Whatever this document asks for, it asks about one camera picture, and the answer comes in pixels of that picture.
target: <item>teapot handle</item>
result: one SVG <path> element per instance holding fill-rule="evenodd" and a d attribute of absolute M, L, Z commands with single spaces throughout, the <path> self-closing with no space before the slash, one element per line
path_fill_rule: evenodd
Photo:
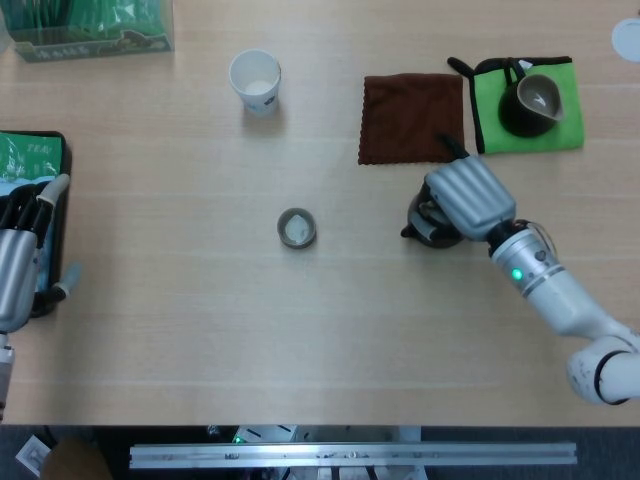
<path fill-rule="evenodd" d="M 513 79 L 511 78 L 511 69 L 512 68 L 516 72 L 516 81 L 517 82 L 519 82 L 520 80 L 522 80 L 526 76 L 526 73 L 524 72 L 524 68 L 522 68 L 522 65 L 520 65 L 520 62 L 518 62 L 513 57 L 509 57 L 509 58 L 506 58 L 504 60 L 503 68 L 504 68 L 504 78 L 507 81 L 507 86 L 509 86 L 509 85 L 511 85 L 513 83 Z"/>

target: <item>black handle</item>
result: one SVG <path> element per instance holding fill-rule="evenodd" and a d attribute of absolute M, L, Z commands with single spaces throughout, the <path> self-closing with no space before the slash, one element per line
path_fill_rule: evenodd
<path fill-rule="evenodd" d="M 515 58 L 509 57 L 504 61 L 504 79 L 507 81 L 507 87 L 513 83 L 513 79 L 511 78 L 511 69 L 516 72 L 516 81 L 522 80 L 526 73 L 524 73 L 524 69 L 520 62 L 518 62 Z"/>
<path fill-rule="evenodd" d="M 464 149 L 464 146 L 460 145 L 458 141 L 453 138 L 451 135 L 442 134 L 439 135 L 438 138 L 451 150 L 454 157 L 458 158 L 466 158 L 469 156 L 469 152 Z"/>
<path fill-rule="evenodd" d="M 473 69 L 459 58 L 449 57 L 447 58 L 447 63 L 451 68 L 464 77 L 471 78 L 475 75 Z"/>

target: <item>white cup rim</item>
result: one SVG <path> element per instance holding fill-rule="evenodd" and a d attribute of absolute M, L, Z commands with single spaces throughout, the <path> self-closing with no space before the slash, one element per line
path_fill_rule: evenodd
<path fill-rule="evenodd" d="M 236 60 L 238 60 L 238 58 L 240 58 L 242 55 L 246 55 L 247 53 L 252 53 L 252 52 L 264 53 L 265 55 L 271 57 L 271 59 L 278 66 L 278 76 L 276 77 L 274 82 L 271 84 L 271 87 L 269 87 L 269 90 L 272 90 L 273 87 L 278 85 L 280 83 L 281 78 L 282 78 L 282 68 L 280 67 L 280 62 L 278 61 L 278 59 L 273 54 L 271 54 L 271 53 L 269 53 L 266 50 L 263 50 L 261 48 L 248 48 L 247 50 L 243 50 L 242 52 L 238 53 L 235 57 L 233 57 L 233 60 L 231 60 L 231 63 L 229 64 L 229 83 L 231 84 L 231 86 L 233 87 L 233 89 L 236 92 L 238 92 L 239 94 L 242 94 L 242 95 L 246 95 L 246 96 L 253 96 L 253 95 L 250 94 L 250 93 L 246 93 L 244 90 L 238 88 L 238 86 L 233 81 L 233 78 L 231 77 L 231 70 L 233 69 L 233 64 L 236 63 Z"/>

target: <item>small metal bowl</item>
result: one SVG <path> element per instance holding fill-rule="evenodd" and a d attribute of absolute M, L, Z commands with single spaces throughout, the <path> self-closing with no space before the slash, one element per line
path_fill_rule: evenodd
<path fill-rule="evenodd" d="M 303 208 L 285 210 L 278 219 L 278 235 L 287 247 L 300 250 L 316 239 L 316 222 Z"/>

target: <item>box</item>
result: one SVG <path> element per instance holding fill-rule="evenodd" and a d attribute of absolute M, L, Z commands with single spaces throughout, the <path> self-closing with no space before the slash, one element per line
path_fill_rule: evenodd
<path fill-rule="evenodd" d="M 7 2 L 0 0 L 0 6 Z M 50 22 L 63 26 L 35 29 L 19 28 L 24 26 L 19 9 L 25 7 L 3 7 L 16 52 L 27 62 L 47 62 L 173 51 L 173 0 L 70 0 L 69 5 L 64 19 Z M 46 25 L 44 17 L 32 23 Z"/>

